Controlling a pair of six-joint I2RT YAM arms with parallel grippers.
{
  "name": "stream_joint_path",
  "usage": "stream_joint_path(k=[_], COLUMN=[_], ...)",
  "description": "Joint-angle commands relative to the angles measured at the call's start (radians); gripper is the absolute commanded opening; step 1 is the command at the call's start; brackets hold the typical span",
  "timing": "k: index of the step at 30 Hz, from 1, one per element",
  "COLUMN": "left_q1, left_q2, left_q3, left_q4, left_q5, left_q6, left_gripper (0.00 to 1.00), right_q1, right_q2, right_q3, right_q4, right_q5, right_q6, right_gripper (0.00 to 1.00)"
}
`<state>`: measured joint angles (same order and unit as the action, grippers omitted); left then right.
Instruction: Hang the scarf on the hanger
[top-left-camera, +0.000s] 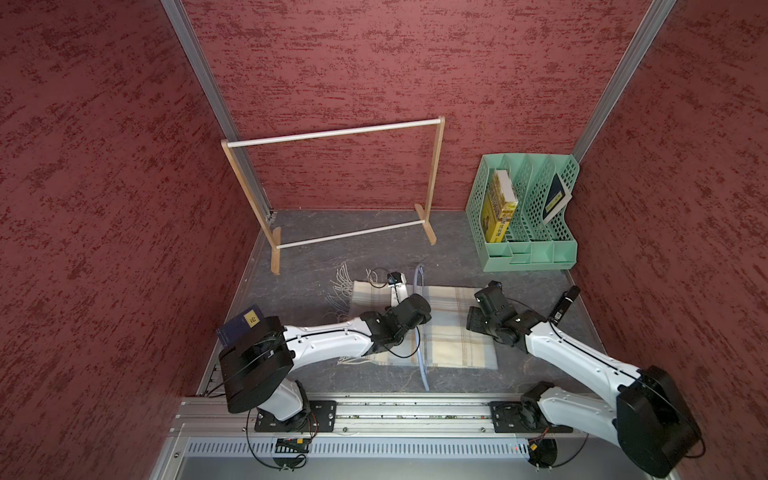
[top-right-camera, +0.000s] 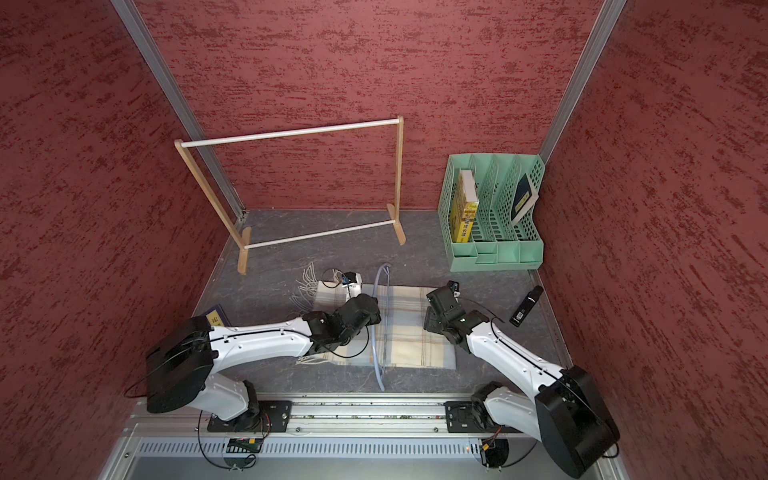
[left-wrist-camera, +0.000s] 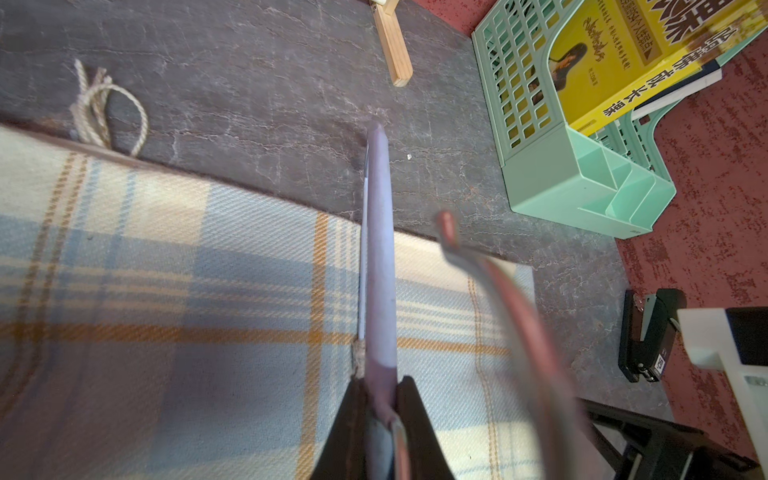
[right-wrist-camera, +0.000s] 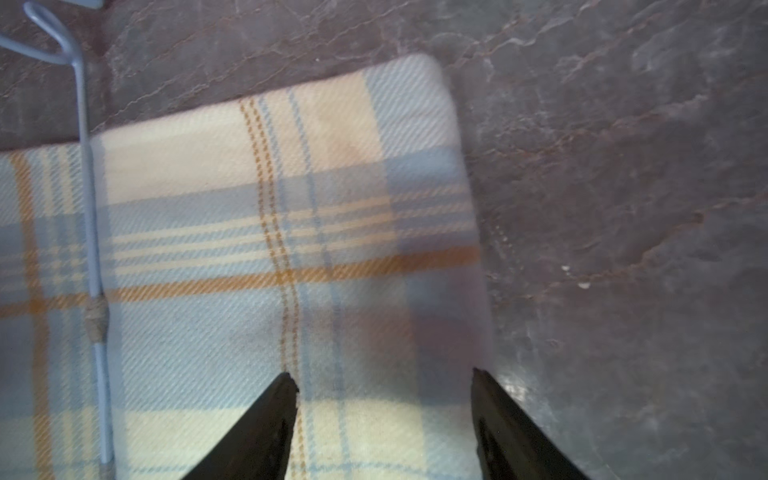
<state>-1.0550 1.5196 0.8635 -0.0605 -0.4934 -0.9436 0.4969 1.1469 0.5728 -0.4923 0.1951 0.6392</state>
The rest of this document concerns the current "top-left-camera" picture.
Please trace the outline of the light blue clothes hanger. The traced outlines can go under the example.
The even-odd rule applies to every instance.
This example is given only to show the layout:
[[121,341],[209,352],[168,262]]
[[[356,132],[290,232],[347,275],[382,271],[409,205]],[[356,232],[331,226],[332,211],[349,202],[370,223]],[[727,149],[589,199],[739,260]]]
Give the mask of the light blue clothes hanger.
[[[425,275],[424,275],[424,265],[422,263],[418,264],[414,271],[414,278],[413,278],[413,292],[416,294],[422,294],[425,286]],[[423,347],[425,346],[425,340],[424,336],[421,333],[421,330],[419,327],[416,328],[415,337],[418,342],[418,347],[416,351],[418,366],[419,366],[419,373],[420,378],[422,381],[422,384],[424,386],[424,389],[426,392],[430,391],[430,386],[427,378],[427,368],[426,368],[426,362],[424,359],[424,353],[423,353]]]

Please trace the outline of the plaid beige blue scarf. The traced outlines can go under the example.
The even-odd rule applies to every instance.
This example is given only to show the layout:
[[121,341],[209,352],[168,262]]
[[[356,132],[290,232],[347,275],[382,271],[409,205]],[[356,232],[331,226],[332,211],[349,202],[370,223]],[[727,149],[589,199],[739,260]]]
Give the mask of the plaid beige blue scarf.
[[[366,311],[383,311],[390,306],[390,288],[383,277],[373,274],[373,282],[354,281],[346,264],[336,271],[330,282],[326,303],[335,310],[340,321],[357,317]],[[407,285],[413,293],[412,285]],[[465,329],[468,310],[475,303],[469,288],[424,286],[422,295],[431,306],[432,319],[420,326],[424,336],[424,359],[428,370],[436,368],[486,369],[498,368],[495,343],[492,339]],[[416,351],[418,342],[409,333],[402,344],[365,358],[365,363],[419,367]]]

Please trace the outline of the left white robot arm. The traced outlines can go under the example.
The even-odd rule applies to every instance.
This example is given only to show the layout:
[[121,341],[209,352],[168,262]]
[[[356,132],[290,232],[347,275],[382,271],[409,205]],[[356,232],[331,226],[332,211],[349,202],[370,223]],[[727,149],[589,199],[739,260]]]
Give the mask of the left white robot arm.
[[338,358],[393,353],[411,331],[431,320],[431,307],[412,294],[382,312],[315,327],[284,326],[277,316],[259,320],[219,354],[227,410],[254,409],[277,421],[301,422],[309,414],[303,386],[288,378],[302,367]]

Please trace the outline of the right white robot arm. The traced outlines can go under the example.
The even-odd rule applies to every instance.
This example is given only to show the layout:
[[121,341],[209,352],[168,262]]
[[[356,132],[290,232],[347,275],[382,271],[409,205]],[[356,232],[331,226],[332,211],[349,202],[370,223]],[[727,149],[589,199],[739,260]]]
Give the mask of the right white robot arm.
[[654,478],[668,476],[684,458],[706,445],[701,428],[672,377],[663,369],[641,369],[618,361],[563,332],[559,323],[580,290],[565,291],[549,315],[515,308],[499,282],[474,295],[467,329],[544,360],[589,388],[587,395],[541,381],[517,402],[491,406],[497,432],[518,428],[529,434],[529,462],[561,467],[552,433],[573,429],[617,446]]

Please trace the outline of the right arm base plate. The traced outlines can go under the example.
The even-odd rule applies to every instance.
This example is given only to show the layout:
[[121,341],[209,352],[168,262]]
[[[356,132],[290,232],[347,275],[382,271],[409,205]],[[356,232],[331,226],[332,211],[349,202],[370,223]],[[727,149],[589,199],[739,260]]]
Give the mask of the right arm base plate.
[[489,403],[489,408],[496,433],[542,435],[573,432],[571,427],[549,422],[535,402],[494,401]]

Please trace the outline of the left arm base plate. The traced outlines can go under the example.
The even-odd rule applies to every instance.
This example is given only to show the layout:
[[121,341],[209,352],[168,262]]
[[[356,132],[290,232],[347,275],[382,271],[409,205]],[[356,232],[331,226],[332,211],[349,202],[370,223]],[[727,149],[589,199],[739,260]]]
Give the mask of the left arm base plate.
[[337,402],[310,400],[304,409],[288,420],[277,420],[269,412],[259,410],[253,420],[253,430],[259,433],[307,433],[316,434],[334,430]]

